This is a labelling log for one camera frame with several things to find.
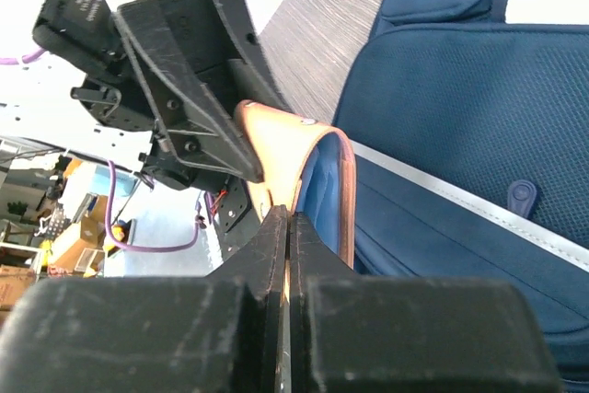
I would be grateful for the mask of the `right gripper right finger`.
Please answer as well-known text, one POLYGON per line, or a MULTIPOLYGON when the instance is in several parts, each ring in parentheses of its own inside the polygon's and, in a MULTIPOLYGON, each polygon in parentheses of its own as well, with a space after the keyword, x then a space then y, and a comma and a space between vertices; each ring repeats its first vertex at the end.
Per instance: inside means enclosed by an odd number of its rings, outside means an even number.
POLYGON ((469 278, 362 276, 290 225, 295 392, 560 392, 522 294, 469 278))

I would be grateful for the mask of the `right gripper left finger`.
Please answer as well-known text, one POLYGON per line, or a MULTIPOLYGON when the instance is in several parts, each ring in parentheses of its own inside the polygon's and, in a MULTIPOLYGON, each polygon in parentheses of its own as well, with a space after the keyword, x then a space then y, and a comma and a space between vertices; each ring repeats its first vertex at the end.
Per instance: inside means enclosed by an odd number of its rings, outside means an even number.
POLYGON ((34 284, 1 331, 5 392, 276 392, 289 214, 204 277, 34 284))

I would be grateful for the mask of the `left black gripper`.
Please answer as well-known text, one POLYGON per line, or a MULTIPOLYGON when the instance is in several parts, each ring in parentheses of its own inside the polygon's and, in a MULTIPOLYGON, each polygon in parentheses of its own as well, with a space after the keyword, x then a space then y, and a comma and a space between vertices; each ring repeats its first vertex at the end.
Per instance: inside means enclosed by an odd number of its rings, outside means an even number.
POLYGON ((115 83, 91 75, 70 96, 102 125, 149 132, 141 171, 169 188, 213 193, 259 182, 262 167, 236 121, 254 100, 289 111, 246 0, 142 0, 114 16, 127 51, 115 83))

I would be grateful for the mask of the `tan leather wallet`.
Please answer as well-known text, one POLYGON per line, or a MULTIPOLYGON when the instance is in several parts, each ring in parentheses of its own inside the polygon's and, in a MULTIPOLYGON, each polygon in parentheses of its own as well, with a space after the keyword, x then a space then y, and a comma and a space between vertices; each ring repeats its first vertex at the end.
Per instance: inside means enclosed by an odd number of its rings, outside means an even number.
POLYGON ((276 205, 289 214, 306 213, 321 239, 352 267, 356 163, 347 135, 254 101, 237 105, 236 121, 262 166, 261 182, 247 183, 258 218, 276 205))

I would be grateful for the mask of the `navy blue student backpack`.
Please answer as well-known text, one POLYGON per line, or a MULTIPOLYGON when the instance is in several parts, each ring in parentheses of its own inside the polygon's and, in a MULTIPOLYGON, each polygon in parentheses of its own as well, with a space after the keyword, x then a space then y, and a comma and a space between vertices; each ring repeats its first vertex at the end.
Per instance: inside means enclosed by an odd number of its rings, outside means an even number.
POLYGON ((523 293, 588 388, 588 0, 323 0, 370 30, 335 109, 354 268, 523 293))

